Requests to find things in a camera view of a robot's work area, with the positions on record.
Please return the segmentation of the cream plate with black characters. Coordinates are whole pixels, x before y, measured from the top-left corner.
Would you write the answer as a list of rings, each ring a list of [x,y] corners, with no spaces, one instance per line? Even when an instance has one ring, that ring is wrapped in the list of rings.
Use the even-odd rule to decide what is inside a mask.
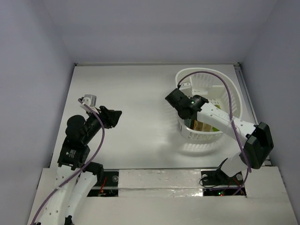
[[[212,130],[212,126],[206,123],[200,123],[200,131],[202,132],[210,132]]]

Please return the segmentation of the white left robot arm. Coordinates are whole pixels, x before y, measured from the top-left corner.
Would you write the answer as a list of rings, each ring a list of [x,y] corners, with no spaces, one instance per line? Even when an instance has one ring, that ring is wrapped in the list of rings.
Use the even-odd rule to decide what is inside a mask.
[[[55,187],[38,208],[33,225],[72,225],[92,187],[104,180],[103,165],[92,161],[100,148],[88,158],[88,144],[98,131],[115,127],[122,112],[80,104],[89,117],[75,115],[68,119],[57,161]]]

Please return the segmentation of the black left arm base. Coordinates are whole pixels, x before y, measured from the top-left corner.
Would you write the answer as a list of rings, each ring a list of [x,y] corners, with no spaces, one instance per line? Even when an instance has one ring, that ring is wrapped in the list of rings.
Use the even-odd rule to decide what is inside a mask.
[[[88,197],[118,197],[119,170],[104,170],[103,179],[88,193]]]

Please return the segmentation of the yellow plate with brown rim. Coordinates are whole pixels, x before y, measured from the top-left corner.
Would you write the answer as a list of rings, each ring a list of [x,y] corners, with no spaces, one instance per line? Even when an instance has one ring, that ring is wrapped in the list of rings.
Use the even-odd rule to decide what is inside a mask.
[[[203,123],[202,122],[194,120],[193,130],[201,131],[202,127],[203,127]]]

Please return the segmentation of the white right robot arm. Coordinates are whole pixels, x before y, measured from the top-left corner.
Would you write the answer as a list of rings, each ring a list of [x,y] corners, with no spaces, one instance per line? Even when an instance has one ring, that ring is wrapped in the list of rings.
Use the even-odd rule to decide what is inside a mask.
[[[165,99],[181,119],[197,119],[237,141],[240,153],[226,158],[216,169],[219,183],[228,183],[244,170],[260,169],[274,148],[270,127],[264,122],[257,125],[243,121],[217,108],[206,98],[199,95],[188,98],[179,89],[174,89]]]

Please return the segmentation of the teal blue patterned plate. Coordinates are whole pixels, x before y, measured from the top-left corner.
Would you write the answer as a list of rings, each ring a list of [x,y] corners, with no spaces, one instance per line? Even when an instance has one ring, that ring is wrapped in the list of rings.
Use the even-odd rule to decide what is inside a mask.
[[[185,126],[187,126],[188,128],[190,128],[191,127],[191,125],[192,125],[192,119],[186,119],[186,120],[184,120],[184,124],[185,124]]]

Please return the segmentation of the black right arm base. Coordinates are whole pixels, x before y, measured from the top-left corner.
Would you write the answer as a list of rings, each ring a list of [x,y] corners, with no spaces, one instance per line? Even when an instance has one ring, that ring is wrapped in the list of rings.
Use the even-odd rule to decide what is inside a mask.
[[[218,177],[216,171],[202,170],[199,184],[204,188],[215,188],[225,185],[225,182]]]

